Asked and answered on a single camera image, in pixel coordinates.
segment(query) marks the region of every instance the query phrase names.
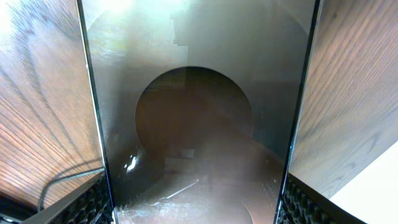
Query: circular hole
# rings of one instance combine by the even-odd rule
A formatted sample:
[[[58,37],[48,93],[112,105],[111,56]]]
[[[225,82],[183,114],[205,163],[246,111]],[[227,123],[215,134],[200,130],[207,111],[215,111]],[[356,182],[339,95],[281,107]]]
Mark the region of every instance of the circular hole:
[[[97,202],[95,209],[96,209],[96,211],[99,211],[102,209],[101,201]]]
[[[95,218],[95,212],[90,212],[87,216],[88,222],[92,221]]]
[[[76,217],[76,221],[81,222],[84,220],[86,212],[84,210],[80,210],[78,216]]]
[[[300,210],[298,208],[294,208],[293,217],[298,218],[300,215]]]
[[[254,121],[249,100],[234,81],[211,69],[183,67],[144,90],[136,129],[146,153],[160,165],[165,157],[216,158],[219,170],[230,172],[230,166],[247,166],[249,159],[242,158]]]
[[[90,212],[90,211],[92,211],[94,209],[95,209],[94,200],[90,200],[90,202],[88,202],[88,205],[86,207],[86,212]]]

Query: round opening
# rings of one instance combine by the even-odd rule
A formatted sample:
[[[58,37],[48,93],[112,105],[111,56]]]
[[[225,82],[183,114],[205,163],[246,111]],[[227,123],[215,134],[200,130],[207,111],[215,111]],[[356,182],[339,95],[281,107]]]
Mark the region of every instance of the round opening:
[[[162,74],[144,90],[136,129],[149,157],[163,164],[165,157],[190,157],[192,150],[200,156],[214,139],[251,138],[253,118],[234,81],[208,68],[183,67]]]

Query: honeycomb mesh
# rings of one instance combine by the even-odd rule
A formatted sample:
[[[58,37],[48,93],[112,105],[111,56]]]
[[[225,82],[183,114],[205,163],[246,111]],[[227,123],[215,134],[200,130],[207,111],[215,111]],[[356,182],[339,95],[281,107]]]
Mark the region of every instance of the honeycomb mesh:
[[[279,224],[336,224],[328,215],[314,204],[291,179],[288,179]]]
[[[111,223],[112,207],[106,178],[102,175],[89,190],[79,196],[51,223]]]

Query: wood grain surface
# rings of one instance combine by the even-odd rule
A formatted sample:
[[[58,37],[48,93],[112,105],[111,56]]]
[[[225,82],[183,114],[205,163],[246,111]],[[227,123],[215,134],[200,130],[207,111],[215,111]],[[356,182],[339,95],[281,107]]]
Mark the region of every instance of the wood grain surface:
[[[80,25],[74,1],[0,4],[0,192],[37,206],[56,175],[102,166]],[[89,178],[53,185],[45,207]]]
[[[330,198],[398,140],[398,1],[325,0],[291,173]]]

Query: glass panel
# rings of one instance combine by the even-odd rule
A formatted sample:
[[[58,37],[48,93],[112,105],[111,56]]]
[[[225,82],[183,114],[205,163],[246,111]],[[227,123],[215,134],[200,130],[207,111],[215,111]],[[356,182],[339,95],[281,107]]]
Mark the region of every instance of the glass panel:
[[[272,223],[314,1],[83,1],[121,223]]]

